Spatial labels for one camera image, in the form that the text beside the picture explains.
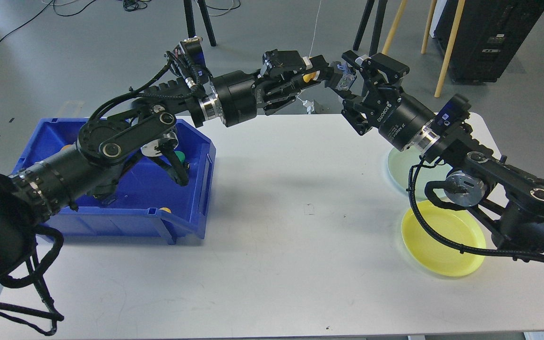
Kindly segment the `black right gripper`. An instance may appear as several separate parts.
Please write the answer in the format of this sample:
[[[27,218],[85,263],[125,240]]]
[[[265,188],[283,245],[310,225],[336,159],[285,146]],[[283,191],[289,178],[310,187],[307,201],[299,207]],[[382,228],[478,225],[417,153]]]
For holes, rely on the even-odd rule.
[[[350,75],[342,94],[342,116],[360,136],[375,128],[395,149],[410,147],[434,118],[434,112],[402,90],[402,80],[410,67],[382,52],[357,56],[346,51],[341,57]],[[361,95],[365,96],[350,92],[357,73],[363,79]]]

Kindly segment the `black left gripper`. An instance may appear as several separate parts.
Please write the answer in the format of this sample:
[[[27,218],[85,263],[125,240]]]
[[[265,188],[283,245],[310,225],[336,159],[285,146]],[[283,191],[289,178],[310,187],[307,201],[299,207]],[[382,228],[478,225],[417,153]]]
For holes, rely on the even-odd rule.
[[[200,122],[220,118],[226,127],[251,120],[257,110],[266,116],[293,103],[302,92],[300,80],[330,64],[324,56],[301,56],[298,51],[266,51],[261,75],[233,71],[209,81],[210,93],[200,100]]]

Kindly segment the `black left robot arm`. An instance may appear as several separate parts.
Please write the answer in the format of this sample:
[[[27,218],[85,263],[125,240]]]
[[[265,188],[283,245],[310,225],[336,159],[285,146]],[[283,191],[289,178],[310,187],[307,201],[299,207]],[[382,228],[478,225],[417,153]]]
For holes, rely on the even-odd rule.
[[[178,113],[190,112],[197,127],[214,118],[231,127],[259,109],[275,113],[331,71],[321,55],[273,50],[263,54],[258,71],[213,77],[200,41],[190,37],[167,51],[151,80],[99,106],[70,146],[17,174],[0,174],[0,317],[45,336],[56,333],[63,315],[43,276],[58,258],[63,235],[46,222],[64,207],[77,211],[85,194],[100,200],[114,194],[119,179],[145,156],[143,146],[157,142],[151,161],[178,185],[189,183],[170,136]]]

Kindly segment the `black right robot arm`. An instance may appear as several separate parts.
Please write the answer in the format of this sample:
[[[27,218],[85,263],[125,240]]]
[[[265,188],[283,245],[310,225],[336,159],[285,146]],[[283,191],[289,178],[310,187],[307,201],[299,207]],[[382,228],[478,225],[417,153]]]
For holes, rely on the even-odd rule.
[[[544,179],[497,159],[475,139],[470,103],[454,95],[432,112],[402,89],[409,67],[382,53],[342,54],[351,75],[359,72],[366,93],[354,95],[351,82],[339,86],[342,114],[359,134],[375,128],[398,151],[414,148],[420,161],[408,174],[407,192],[417,222],[442,245],[481,256],[544,263]],[[466,246],[442,236],[425,221],[416,204],[416,182],[422,168],[451,167],[444,180],[425,184],[425,196],[441,209],[466,210],[492,235],[495,250]]]

